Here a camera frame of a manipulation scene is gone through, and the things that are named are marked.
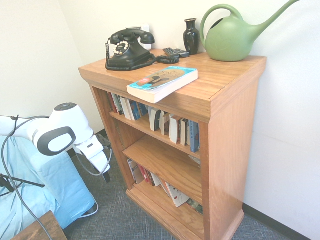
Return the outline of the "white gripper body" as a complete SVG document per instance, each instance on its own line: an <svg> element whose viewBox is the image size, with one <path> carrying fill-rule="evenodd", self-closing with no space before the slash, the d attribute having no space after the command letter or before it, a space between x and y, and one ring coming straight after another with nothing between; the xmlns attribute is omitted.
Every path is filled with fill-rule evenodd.
<svg viewBox="0 0 320 240"><path fill-rule="evenodd" d="M92 136L81 144L75 144L77 153L82 153L89 162L101 173L104 174L110 169L110 162L104 153L104 146L96 136Z"/></svg>

